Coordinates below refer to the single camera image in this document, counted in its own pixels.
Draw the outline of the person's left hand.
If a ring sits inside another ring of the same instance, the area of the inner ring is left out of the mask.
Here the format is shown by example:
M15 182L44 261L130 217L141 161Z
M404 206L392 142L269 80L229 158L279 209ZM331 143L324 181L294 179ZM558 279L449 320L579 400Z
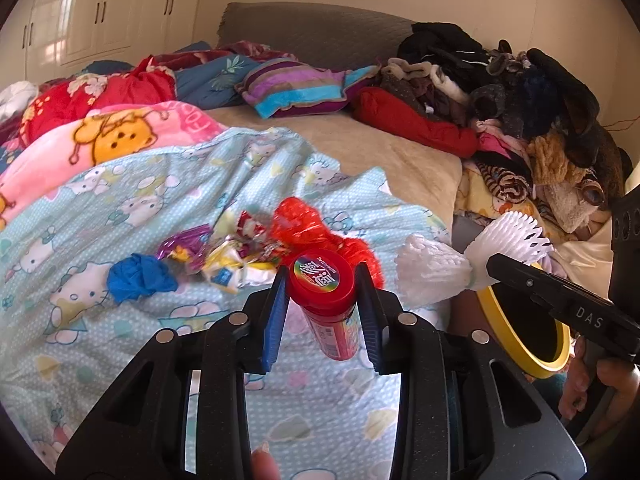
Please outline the person's left hand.
M252 474L254 480L280 480L281 473L279 465L270 454L269 444L262 442L250 454L252 463Z

